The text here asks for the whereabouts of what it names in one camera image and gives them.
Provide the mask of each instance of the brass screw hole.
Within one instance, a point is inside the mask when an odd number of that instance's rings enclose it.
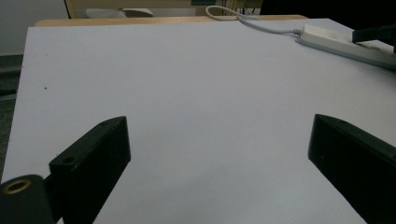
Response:
[[[28,179],[21,179],[14,181],[8,185],[6,185],[5,188],[3,188],[3,192],[5,194],[14,194],[14,193],[19,193],[25,189],[27,189],[32,182]]]

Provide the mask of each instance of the gray wall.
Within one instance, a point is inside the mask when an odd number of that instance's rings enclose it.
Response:
[[[64,0],[0,0],[0,56],[23,54],[27,29],[45,19],[67,19]]]

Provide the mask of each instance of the power strip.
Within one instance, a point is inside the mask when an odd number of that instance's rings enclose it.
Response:
[[[296,42],[349,59],[396,70],[393,46],[379,41],[352,43],[352,36],[306,24]]]

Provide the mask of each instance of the wooden table edge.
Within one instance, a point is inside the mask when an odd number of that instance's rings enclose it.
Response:
[[[301,15],[257,15],[254,16],[263,21],[284,21],[308,19]],[[152,17],[152,18],[112,18],[112,19],[60,19],[38,21],[36,27],[51,26],[95,26],[95,25],[128,25],[128,24],[162,24],[162,23],[182,23],[214,21],[207,16],[195,17]]]

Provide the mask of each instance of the white cable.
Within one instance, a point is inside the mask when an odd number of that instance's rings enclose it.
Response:
[[[210,8],[218,8],[218,9],[222,9],[222,10],[231,12],[232,14],[236,15],[236,17],[235,17],[235,18],[230,18],[230,19],[229,19],[229,18],[225,19],[225,18],[223,18],[223,17],[214,16],[214,15],[212,15],[212,14],[209,12],[209,9],[210,9]],[[209,6],[209,7],[207,7],[207,8],[205,9],[205,11],[206,11],[206,15],[207,15],[208,17],[210,17],[211,19],[213,19],[213,20],[216,20],[216,21],[240,21],[240,22],[242,22],[244,25],[246,25],[246,26],[248,26],[248,27],[250,27],[250,28],[253,28],[253,29],[256,29],[256,30],[259,30],[259,31],[262,31],[262,32],[266,32],[266,33],[271,33],[271,34],[276,34],[276,35],[285,35],[285,34],[301,35],[301,33],[302,33],[302,30],[299,30],[299,29],[293,29],[293,30],[274,30],[274,29],[265,28],[265,27],[256,25],[256,24],[254,24],[254,23],[252,23],[252,22],[250,22],[250,21],[258,21],[259,19],[254,18],[254,17],[250,17],[250,16],[243,15],[243,14],[238,13],[238,12],[236,12],[236,11],[233,11],[233,10],[227,8],[227,7]]]

